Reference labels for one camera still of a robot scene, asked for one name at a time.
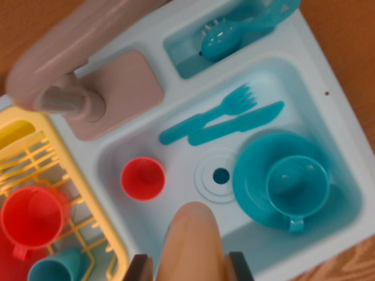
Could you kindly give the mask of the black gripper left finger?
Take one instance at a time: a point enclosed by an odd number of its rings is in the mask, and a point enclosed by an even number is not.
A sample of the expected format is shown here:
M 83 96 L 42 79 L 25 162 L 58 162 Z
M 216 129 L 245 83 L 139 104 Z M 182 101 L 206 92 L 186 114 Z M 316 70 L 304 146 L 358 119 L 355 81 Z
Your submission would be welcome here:
M 153 281 L 153 259 L 147 254 L 135 255 L 123 281 Z

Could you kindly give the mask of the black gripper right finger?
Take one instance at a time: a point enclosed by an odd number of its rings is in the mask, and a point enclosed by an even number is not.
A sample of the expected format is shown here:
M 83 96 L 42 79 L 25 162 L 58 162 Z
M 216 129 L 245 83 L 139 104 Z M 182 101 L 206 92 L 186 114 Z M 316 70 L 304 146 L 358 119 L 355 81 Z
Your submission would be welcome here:
M 224 268 L 228 281 L 254 281 L 242 252 L 230 252 L 224 256 Z

